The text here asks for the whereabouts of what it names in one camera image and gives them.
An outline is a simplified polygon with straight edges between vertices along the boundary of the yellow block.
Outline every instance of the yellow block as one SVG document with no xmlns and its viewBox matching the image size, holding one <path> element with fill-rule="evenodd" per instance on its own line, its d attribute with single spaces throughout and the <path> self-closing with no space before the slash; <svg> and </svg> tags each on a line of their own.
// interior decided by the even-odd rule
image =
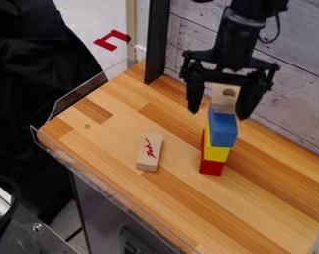
<svg viewBox="0 0 319 254">
<path fill-rule="evenodd" d="M 209 119 L 206 121 L 204 132 L 204 159 L 217 162 L 227 161 L 230 148 L 211 146 Z"/>
</svg>

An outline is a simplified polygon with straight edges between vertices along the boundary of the gray wall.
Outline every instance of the gray wall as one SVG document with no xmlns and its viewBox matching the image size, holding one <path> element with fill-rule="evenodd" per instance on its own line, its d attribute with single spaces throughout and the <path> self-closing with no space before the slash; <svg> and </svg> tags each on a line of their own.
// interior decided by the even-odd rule
<svg viewBox="0 0 319 254">
<path fill-rule="evenodd" d="M 196 4 L 171 0 L 166 73 L 178 78 L 184 50 L 213 46 L 228 1 Z M 273 92 L 252 118 L 319 154 L 319 0 L 290 0 L 282 31 L 272 44 L 257 43 L 254 56 L 281 65 Z M 263 35 L 273 37 L 275 20 Z"/>
</svg>

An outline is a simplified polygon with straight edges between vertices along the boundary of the robotic arm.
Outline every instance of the robotic arm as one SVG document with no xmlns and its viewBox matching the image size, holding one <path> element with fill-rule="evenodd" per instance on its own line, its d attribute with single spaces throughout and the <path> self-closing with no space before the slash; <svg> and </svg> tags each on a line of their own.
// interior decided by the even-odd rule
<svg viewBox="0 0 319 254">
<path fill-rule="evenodd" d="M 210 2 L 212 0 L 193 0 Z M 257 39 L 270 43 L 280 31 L 279 12 L 287 10 L 288 0 L 233 0 L 223 12 L 215 46 L 207 51 L 185 51 L 180 77 L 187 83 L 188 107 L 197 113 L 204 93 L 205 82 L 218 82 L 241 86 L 236 104 L 240 120 L 250 117 L 264 94 L 271 90 L 273 78 L 280 67 L 252 57 Z M 266 19 L 275 16 L 278 33 L 270 41 L 260 37 Z M 203 67 L 202 62 L 216 64 L 213 70 Z M 237 72 L 250 69 L 247 75 L 228 74 L 223 70 Z"/>
</svg>

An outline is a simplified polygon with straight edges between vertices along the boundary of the screw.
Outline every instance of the screw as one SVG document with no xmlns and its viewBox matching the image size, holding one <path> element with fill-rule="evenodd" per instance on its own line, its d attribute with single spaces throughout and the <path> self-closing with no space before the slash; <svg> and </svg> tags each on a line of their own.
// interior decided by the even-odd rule
<svg viewBox="0 0 319 254">
<path fill-rule="evenodd" d="M 40 232 L 42 229 L 42 226 L 39 223 L 35 223 L 32 227 L 34 232 Z"/>
</svg>

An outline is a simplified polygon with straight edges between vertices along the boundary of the blue block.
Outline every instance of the blue block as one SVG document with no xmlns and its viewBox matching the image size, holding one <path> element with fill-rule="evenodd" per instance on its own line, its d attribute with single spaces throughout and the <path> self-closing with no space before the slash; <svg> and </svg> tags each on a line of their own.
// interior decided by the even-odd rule
<svg viewBox="0 0 319 254">
<path fill-rule="evenodd" d="M 236 116 L 216 113 L 210 106 L 208 117 L 211 145 L 214 147 L 233 147 L 238 135 Z"/>
</svg>

